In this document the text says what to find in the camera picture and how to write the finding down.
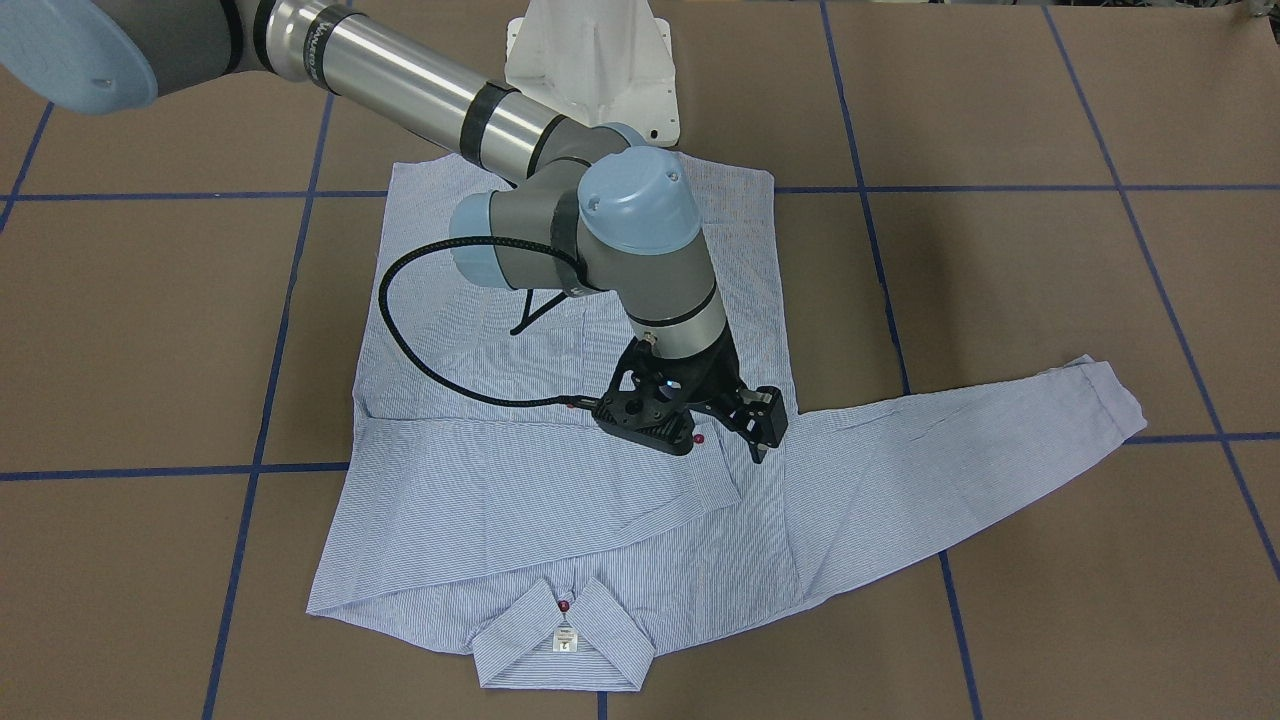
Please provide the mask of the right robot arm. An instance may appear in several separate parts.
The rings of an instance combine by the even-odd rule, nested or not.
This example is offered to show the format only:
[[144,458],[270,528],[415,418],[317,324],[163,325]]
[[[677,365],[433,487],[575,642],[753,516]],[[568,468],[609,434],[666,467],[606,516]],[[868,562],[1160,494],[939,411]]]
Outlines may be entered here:
[[[741,378],[684,168],[628,126],[585,126],[339,1],[5,1],[3,64],[88,115],[243,70],[347,97],[508,184],[463,200],[452,238],[408,251],[379,282],[383,324],[419,372],[495,407],[588,411],[609,436],[675,456],[692,451],[696,414],[742,438],[754,462],[782,443],[782,391]],[[472,284],[552,291],[548,307],[616,293],[634,337],[602,395],[499,398],[431,369],[396,324],[390,291],[444,251]]]

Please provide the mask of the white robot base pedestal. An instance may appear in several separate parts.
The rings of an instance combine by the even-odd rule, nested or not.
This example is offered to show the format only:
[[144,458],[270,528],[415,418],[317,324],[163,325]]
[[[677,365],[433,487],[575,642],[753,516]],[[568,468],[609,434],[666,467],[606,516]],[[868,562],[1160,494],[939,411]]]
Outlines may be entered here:
[[535,101],[659,147],[678,142],[672,31],[648,1],[531,1],[504,38],[506,82]]

